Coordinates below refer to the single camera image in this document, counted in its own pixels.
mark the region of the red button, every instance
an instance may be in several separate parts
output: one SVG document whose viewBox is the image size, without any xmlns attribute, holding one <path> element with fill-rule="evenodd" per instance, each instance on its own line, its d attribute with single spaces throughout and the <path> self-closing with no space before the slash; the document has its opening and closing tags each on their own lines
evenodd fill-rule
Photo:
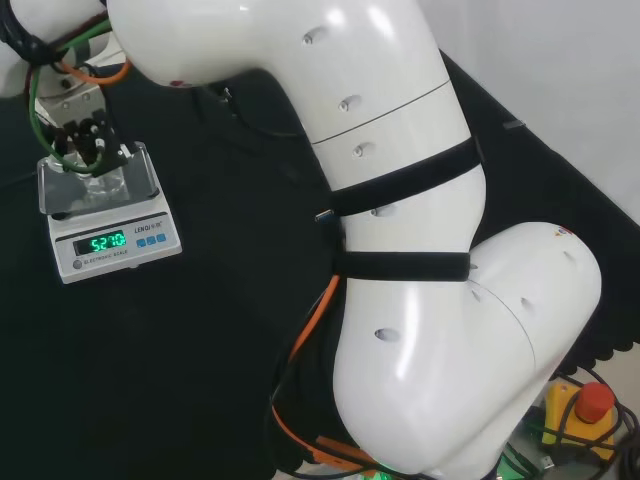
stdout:
<svg viewBox="0 0 640 480">
<path fill-rule="evenodd" d="M 616 403 L 609 387 L 601 383 L 587 383 L 578 396 L 576 415 L 586 423 L 597 423 L 604 418 Z"/>
</svg>

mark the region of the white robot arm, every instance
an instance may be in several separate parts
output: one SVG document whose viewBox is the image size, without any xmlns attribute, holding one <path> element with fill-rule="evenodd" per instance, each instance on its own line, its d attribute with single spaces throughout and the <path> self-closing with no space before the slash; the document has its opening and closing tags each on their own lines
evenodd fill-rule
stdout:
<svg viewBox="0 0 640 480">
<path fill-rule="evenodd" d="M 250 69 L 280 82 L 335 192 L 346 251 L 377 265 L 346 275 L 334 373 L 344 425 L 399 472 L 490 472 L 593 313 L 601 277 L 589 249 L 550 224 L 514 227 L 468 256 L 485 177 L 417 0 L 109 0 L 108 9 L 128 58 L 159 84 Z M 444 257 L 466 259 L 465 274 L 430 278 Z M 407 268 L 421 262 L 424 272 Z"/>
</svg>

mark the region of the black table surface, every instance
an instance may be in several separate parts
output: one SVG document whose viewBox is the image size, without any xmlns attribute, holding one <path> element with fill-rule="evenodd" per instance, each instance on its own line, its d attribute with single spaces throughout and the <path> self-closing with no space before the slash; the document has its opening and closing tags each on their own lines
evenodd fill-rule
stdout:
<svg viewBox="0 0 640 480">
<path fill-rule="evenodd" d="M 449 67 L 486 157 L 478 241 L 530 220 L 581 235 L 605 292 L 567 368 L 630 348 L 636 225 L 526 128 L 505 130 L 508 112 Z M 247 121 L 299 128 L 265 75 L 235 82 Z M 276 357 L 331 275 L 314 222 L 327 187 L 304 140 L 257 135 L 203 91 L 204 118 L 192 93 L 138 74 L 110 92 L 123 130 L 152 155 L 184 253 L 63 286 L 35 179 L 14 183 L 42 151 L 23 100 L 0 102 L 0 477 L 268 479 Z"/>
</svg>

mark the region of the orange wire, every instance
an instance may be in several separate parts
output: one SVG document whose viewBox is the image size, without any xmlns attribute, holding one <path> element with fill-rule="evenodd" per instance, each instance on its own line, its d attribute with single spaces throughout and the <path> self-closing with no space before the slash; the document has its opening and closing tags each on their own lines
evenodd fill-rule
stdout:
<svg viewBox="0 0 640 480">
<path fill-rule="evenodd" d="M 97 78 L 97 77 L 92 77 L 91 75 L 87 75 L 86 73 L 81 72 L 80 70 L 76 70 L 75 68 L 73 68 L 70 65 L 67 65 L 64 62 L 60 62 L 60 66 L 65 72 L 70 73 L 71 75 L 82 80 L 83 82 L 91 83 L 93 85 L 114 85 L 118 82 L 121 82 L 122 80 L 124 80 L 124 77 L 127 76 L 127 74 L 129 73 L 129 70 L 131 70 L 131 67 L 132 67 L 131 62 L 127 60 L 125 64 L 122 66 L 122 68 L 120 69 L 120 71 L 116 73 L 114 76 L 108 77 L 108 78 Z"/>
<path fill-rule="evenodd" d="M 331 302 L 331 298 L 333 298 L 333 294 L 336 293 L 336 289 L 338 288 L 339 283 L 340 277 L 338 275 L 334 275 L 333 278 L 331 278 L 331 282 L 329 282 L 327 291 L 324 293 L 324 295 L 322 296 L 322 300 L 320 300 L 320 303 L 318 304 L 318 308 L 316 308 L 316 311 L 313 312 L 311 320 L 309 320 L 309 323 L 307 323 L 307 325 L 304 327 L 304 330 L 302 330 L 302 333 L 296 340 L 296 343 L 293 345 L 293 350 L 291 350 L 291 354 L 289 355 L 289 362 L 291 362 L 294 355 L 298 353 L 298 350 L 300 350 L 302 345 L 304 345 L 304 342 L 307 341 L 309 335 L 311 335 L 315 330 L 318 322 L 324 315 L 324 312 L 327 310 L 329 302 Z"/>
<path fill-rule="evenodd" d="M 329 286 L 327 287 L 326 292 L 322 296 L 322 300 L 320 300 L 320 303 L 318 304 L 318 308 L 316 308 L 316 311 L 313 312 L 313 315 L 309 320 L 309 323 L 307 323 L 307 325 L 304 327 L 304 330 L 302 330 L 302 333 L 298 336 L 296 343 L 293 345 L 293 349 L 291 350 L 291 354 L 289 355 L 289 362 L 291 362 L 295 354 L 298 353 L 300 348 L 302 348 L 302 346 L 307 341 L 309 336 L 313 333 L 315 328 L 318 326 L 318 322 L 322 319 L 324 313 L 326 312 L 327 307 L 329 306 L 329 303 L 331 302 L 333 295 L 336 293 L 336 290 L 338 289 L 339 284 L 340 284 L 340 277 L 338 275 L 334 275 L 331 278 L 331 281 L 329 282 Z M 285 423 L 280 418 L 280 415 L 278 415 L 278 412 L 275 406 L 273 405 L 271 406 L 271 411 L 273 412 L 273 416 L 276 419 L 276 422 L 278 422 L 278 425 L 280 426 L 282 431 L 286 433 L 294 442 L 302 445 L 304 448 L 309 450 L 314 455 L 319 455 L 319 456 L 324 455 L 325 457 L 327 456 L 332 457 L 332 455 L 329 455 L 323 452 L 322 450 L 318 450 L 317 448 L 309 445 L 307 442 L 305 442 L 300 437 L 298 437 L 295 433 L 289 430 L 289 428 L 285 425 Z M 338 457 L 333 457 L 333 458 L 336 460 L 342 460 Z"/>
</svg>

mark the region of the velcro strap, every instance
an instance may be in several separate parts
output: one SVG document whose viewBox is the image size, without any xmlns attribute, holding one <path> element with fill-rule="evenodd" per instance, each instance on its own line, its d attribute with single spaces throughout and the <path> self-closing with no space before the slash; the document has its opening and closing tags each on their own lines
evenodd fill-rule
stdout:
<svg viewBox="0 0 640 480">
<path fill-rule="evenodd" d="M 395 172 L 331 194 L 331 209 L 347 217 L 391 205 L 471 171 L 480 164 L 474 139 Z"/>
<path fill-rule="evenodd" d="M 338 275 L 360 280 L 466 282 L 468 253 L 341 252 L 334 262 Z"/>
</svg>

